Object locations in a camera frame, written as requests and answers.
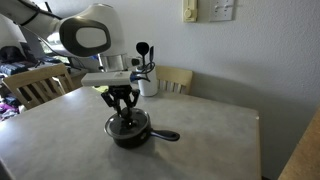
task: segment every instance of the wooden chair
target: wooden chair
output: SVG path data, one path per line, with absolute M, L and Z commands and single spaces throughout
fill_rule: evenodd
M 168 66 L 156 65 L 159 89 L 185 94 L 190 93 L 193 72 Z
M 15 74 L 4 78 L 3 83 L 27 109 L 74 90 L 64 64 Z
M 320 179 L 320 108 L 294 149 L 279 180 Z

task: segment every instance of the wall plate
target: wall plate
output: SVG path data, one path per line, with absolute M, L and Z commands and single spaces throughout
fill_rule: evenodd
M 210 0 L 210 21 L 231 21 L 234 0 Z

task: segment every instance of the white container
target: white container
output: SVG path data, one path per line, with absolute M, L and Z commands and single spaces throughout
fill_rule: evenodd
M 139 74 L 139 76 L 146 77 L 146 75 L 144 74 Z M 150 82 L 146 80 L 138 81 L 141 96 L 154 96 L 158 92 L 156 68 L 154 68 L 150 73 L 148 73 L 148 78 Z

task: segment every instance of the table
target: table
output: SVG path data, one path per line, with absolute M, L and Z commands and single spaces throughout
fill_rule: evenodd
M 82 87 L 5 121 L 0 157 L 18 180 L 261 178 L 257 111 L 162 91 L 136 107 L 180 140 L 119 148 L 104 132 L 115 111 Z

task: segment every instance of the kitchen utensil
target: kitchen utensil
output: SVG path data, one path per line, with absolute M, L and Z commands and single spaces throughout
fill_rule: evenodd
M 154 51 L 154 47 L 152 46 L 151 48 L 150 48 L 150 53 L 149 53 L 149 55 L 150 55 L 150 63 L 152 63 L 153 62 L 153 51 Z
M 149 45 L 146 42 L 139 42 L 136 45 L 138 53 L 142 56 L 142 68 L 146 66 L 145 55 L 149 52 Z
M 124 108 L 122 114 L 127 113 L 128 109 Z M 122 148 L 138 147 L 145 143 L 150 136 L 167 141 L 178 141 L 180 138 L 180 135 L 173 131 L 152 129 L 150 116 L 141 109 L 132 108 L 130 117 L 128 120 L 114 114 L 105 124 L 105 132 L 113 137 L 114 142 Z

